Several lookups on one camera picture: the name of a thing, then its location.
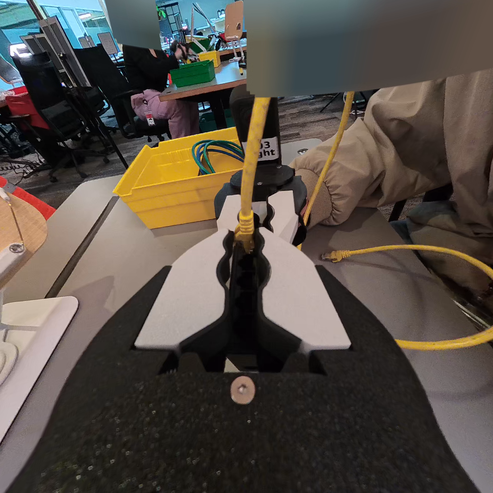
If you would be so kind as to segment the green bin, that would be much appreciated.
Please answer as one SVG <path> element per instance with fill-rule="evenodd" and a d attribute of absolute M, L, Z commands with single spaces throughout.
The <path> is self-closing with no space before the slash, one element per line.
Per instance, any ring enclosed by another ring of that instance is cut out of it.
<path fill-rule="evenodd" d="M 213 60 L 196 61 L 182 64 L 178 69 L 170 70 L 171 81 L 177 88 L 211 82 L 215 78 Z"/>

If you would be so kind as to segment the wooden stand with white base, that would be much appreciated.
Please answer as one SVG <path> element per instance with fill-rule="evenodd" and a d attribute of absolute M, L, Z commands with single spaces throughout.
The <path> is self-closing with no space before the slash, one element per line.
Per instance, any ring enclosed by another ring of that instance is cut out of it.
<path fill-rule="evenodd" d="M 5 303 L 7 283 L 40 249 L 46 220 L 1 187 L 1 441 L 78 309 L 73 296 Z"/>

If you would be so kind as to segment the red cloth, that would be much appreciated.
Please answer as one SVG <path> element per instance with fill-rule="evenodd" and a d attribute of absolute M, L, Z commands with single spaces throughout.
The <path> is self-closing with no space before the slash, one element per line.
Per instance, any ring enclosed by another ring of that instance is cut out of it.
<path fill-rule="evenodd" d="M 9 94 L 5 102 L 12 115 L 25 116 L 32 127 L 50 130 L 50 126 L 38 113 L 28 92 Z"/>

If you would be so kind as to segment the black ethernet switch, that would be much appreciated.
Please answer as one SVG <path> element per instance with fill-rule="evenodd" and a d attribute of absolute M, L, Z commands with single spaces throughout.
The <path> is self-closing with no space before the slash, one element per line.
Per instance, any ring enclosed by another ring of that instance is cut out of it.
<path fill-rule="evenodd" d="M 257 373 L 261 350 L 257 329 L 257 261 L 242 242 L 233 248 L 229 285 L 231 333 L 227 354 L 242 372 Z"/>

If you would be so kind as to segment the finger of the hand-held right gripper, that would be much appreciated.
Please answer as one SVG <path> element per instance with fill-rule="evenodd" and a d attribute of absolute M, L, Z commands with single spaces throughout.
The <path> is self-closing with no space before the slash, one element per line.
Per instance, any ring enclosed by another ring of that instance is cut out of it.
<path fill-rule="evenodd" d="M 258 216 L 260 226 L 294 244 L 299 217 L 295 212 L 293 191 L 279 191 L 267 197 L 265 201 L 253 202 L 252 210 Z"/>
<path fill-rule="evenodd" d="M 217 219 L 217 229 L 235 231 L 239 225 L 238 215 L 240 210 L 241 196 L 227 196 L 219 214 L 219 218 Z"/>

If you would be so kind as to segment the wooden chair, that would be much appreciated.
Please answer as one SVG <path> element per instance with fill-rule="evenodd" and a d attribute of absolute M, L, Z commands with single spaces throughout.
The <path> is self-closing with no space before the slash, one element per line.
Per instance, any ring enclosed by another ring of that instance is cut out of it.
<path fill-rule="evenodd" d="M 231 45 L 234 53 L 233 61 L 244 63 L 244 53 L 241 46 L 243 35 L 243 1 L 234 1 L 225 8 L 224 37 Z"/>

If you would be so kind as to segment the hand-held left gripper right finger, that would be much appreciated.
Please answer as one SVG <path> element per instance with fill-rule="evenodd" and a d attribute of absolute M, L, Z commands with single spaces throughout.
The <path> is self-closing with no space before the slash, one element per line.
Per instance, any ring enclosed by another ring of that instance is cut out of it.
<path fill-rule="evenodd" d="M 265 227 L 254 235 L 254 339 L 261 369 L 289 358 L 351 348 L 347 331 L 315 264 Z"/>

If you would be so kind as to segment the yellow storage bin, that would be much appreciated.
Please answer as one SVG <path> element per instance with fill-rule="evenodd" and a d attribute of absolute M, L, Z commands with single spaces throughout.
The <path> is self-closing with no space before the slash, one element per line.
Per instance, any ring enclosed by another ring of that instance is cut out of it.
<path fill-rule="evenodd" d="M 215 219 L 214 199 L 243 167 L 243 157 L 210 146 L 207 158 L 214 172 L 204 174 L 197 150 L 204 140 L 238 146 L 235 127 L 145 145 L 114 189 L 148 229 Z"/>

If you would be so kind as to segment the orange traffic cone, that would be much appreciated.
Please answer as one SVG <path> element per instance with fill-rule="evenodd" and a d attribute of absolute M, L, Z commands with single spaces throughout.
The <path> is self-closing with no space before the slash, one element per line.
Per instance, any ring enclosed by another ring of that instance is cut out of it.
<path fill-rule="evenodd" d="M 17 198 L 25 201 L 26 203 L 33 206 L 36 210 L 38 210 L 44 219 L 47 221 L 52 215 L 56 212 L 56 209 L 34 195 L 28 193 L 26 190 L 20 188 L 17 185 L 9 182 L 6 178 L 1 176 L 1 188 L 5 190 L 10 195 L 16 196 Z"/>

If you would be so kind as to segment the black office chair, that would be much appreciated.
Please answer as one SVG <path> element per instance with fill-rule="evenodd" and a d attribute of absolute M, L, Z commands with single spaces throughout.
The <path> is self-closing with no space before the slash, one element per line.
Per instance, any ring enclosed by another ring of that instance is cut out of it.
<path fill-rule="evenodd" d="M 49 179 L 56 182 L 56 172 L 71 164 L 81 179 L 88 176 L 80 168 L 86 157 L 100 157 L 108 163 L 108 146 L 93 115 L 81 108 L 69 89 L 64 88 L 59 71 L 45 52 L 27 58 L 14 58 L 33 103 L 36 114 L 46 127 L 28 121 L 22 110 L 20 120 L 27 128 L 26 137 L 51 166 Z"/>
<path fill-rule="evenodd" d="M 138 92 L 133 90 L 125 76 L 111 61 L 101 45 L 90 48 L 75 49 L 74 53 L 86 77 L 92 86 L 101 90 L 106 101 L 113 109 L 118 128 L 126 139 L 157 137 L 164 140 L 164 135 L 171 138 L 166 120 L 149 125 L 147 120 L 139 119 L 131 104 L 131 97 Z"/>

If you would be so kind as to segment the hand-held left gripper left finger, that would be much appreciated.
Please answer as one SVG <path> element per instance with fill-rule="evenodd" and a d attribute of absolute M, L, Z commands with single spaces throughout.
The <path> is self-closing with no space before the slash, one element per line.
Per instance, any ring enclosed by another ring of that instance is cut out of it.
<path fill-rule="evenodd" d="M 233 240 L 232 231 L 219 229 L 173 262 L 136 349 L 194 353 L 208 371 L 225 371 L 232 331 L 227 282 Z"/>

